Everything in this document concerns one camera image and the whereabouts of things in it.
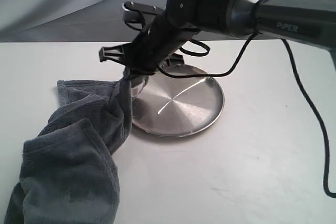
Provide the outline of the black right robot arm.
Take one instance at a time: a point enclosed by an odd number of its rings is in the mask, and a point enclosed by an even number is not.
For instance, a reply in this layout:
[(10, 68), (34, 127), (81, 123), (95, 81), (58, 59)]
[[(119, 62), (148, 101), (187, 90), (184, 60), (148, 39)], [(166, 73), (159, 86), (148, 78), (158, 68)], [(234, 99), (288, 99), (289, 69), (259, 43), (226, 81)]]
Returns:
[(123, 8), (129, 22), (143, 28), (130, 43), (101, 48), (99, 59), (137, 75), (154, 74), (202, 31), (236, 38), (265, 34), (335, 50), (334, 0), (167, 0), (164, 10), (132, 2)]

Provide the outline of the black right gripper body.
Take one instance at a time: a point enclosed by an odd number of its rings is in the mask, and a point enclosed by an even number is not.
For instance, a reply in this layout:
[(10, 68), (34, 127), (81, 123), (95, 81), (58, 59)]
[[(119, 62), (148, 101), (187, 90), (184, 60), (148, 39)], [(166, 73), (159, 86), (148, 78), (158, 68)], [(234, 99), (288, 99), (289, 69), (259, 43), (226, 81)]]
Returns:
[(125, 66), (129, 70), (127, 77), (150, 76), (155, 74), (157, 65), (199, 32), (190, 24), (176, 28), (166, 15), (158, 15), (132, 42), (102, 47), (99, 61), (110, 60)]

